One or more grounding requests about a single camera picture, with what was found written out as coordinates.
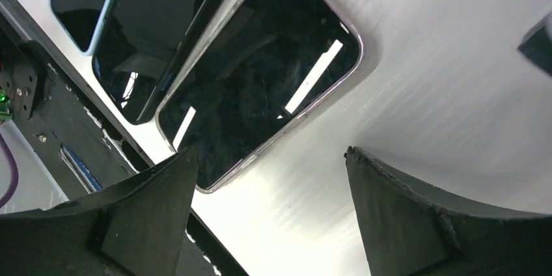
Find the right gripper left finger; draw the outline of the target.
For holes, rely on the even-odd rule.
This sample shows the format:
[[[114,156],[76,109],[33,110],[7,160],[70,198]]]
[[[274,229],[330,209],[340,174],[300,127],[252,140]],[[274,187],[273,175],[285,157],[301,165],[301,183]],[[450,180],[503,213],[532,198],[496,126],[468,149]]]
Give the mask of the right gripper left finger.
[[[199,166],[190,148],[48,210],[1,216],[2,275],[174,275]]]

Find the black smartphone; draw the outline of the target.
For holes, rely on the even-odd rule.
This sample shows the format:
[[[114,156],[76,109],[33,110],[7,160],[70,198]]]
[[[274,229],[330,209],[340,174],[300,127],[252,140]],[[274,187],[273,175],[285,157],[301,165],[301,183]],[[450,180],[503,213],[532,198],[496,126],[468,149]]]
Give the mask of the black smartphone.
[[[114,0],[92,68],[122,116],[148,122],[223,0]]]

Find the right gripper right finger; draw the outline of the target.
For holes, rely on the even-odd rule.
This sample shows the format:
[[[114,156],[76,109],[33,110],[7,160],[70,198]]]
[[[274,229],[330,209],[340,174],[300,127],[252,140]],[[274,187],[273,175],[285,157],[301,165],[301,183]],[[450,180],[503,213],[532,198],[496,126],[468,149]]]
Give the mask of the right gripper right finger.
[[[550,215],[453,194],[356,146],[344,157],[371,274],[551,274]]]

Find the black folding stand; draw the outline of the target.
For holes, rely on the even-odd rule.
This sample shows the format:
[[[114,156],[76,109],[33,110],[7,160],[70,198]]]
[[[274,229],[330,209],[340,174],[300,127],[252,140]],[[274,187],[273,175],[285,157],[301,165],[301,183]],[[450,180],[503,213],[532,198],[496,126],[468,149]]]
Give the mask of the black folding stand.
[[[551,13],[527,32],[517,50],[524,58],[551,76]]]

